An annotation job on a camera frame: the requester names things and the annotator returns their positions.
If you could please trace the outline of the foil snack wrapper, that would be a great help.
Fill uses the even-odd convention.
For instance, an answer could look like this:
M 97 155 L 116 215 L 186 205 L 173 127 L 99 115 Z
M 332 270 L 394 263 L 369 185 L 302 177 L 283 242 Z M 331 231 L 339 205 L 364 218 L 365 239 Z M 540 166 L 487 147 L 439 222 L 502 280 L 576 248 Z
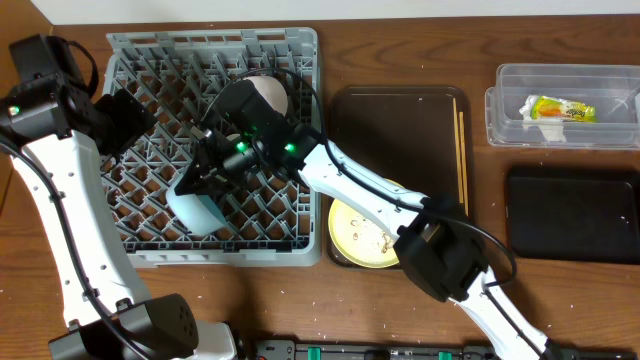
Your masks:
M 565 123 L 596 123 L 596 108 L 582 102 L 544 95 L 529 95 L 519 109 L 522 127 L 536 127 L 547 142 L 566 142 Z

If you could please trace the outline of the light blue bowl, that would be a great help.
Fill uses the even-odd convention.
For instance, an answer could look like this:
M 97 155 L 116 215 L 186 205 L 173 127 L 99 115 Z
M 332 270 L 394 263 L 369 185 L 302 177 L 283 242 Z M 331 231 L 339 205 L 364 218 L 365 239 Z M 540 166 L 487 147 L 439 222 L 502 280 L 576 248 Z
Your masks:
M 169 188 L 166 199 L 178 220 L 194 235 L 206 236 L 227 226 L 222 211 L 208 195 L 177 195 L 174 188 Z

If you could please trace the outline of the pink plate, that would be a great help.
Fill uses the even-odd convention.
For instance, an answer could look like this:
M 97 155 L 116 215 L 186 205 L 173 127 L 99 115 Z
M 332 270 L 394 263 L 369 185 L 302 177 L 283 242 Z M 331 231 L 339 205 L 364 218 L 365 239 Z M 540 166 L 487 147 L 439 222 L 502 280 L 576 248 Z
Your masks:
M 284 86 L 273 77 L 250 76 L 247 77 L 257 92 L 266 100 L 273 110 L 286 115 L 288 112 L 288 95 Z

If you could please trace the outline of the cream white cup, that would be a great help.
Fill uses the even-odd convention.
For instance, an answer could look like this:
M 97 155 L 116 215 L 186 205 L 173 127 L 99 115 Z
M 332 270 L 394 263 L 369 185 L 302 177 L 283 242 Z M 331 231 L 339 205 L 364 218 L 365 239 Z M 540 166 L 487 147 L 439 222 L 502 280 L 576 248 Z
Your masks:
M 227 140 L 229 140 L 230 142 L 235 142 L 235 141 L 240 141 L 242 140 L 242 137 L 240 134 L 230 134 L 228 136 L 226 136 Z

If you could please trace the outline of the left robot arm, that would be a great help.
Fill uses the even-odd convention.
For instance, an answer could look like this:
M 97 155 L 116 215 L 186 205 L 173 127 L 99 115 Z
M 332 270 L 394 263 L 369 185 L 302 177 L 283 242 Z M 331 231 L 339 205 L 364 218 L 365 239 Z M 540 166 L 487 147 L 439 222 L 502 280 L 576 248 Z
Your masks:
M 227 324 L 195 319 L 178 294 L 153 297 L 129 260 L 101 179 L 101 160 L 155 125 L 129 92 L 98 95 L 78 44 L 33 35 L 11 44 L 19 83 L 1 101 L 1 149 L 29 188 L 54 256 L 65 335 L 55 359 L 208 359 L 240 355 Z

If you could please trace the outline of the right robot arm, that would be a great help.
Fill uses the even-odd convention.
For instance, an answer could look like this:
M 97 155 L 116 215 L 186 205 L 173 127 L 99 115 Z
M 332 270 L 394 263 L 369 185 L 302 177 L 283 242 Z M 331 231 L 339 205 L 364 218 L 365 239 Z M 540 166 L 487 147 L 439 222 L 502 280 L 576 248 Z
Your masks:
M 349 206 L 393 244 L 405 275 L 439 302 L 453 302 L 489 338 L 501 359 L 551 359 L 551 340 L 501 289 L 483 251 L 486 231 L 455 204 L 396 185 L 344 154 L 326 134 L 288 119 L 289 96 L 269 76 L 229 83 L 203 117 L 193 160 L 167 200 L 189 232 L 226 224 L 215 194 L 243 186 L 259 169 Z

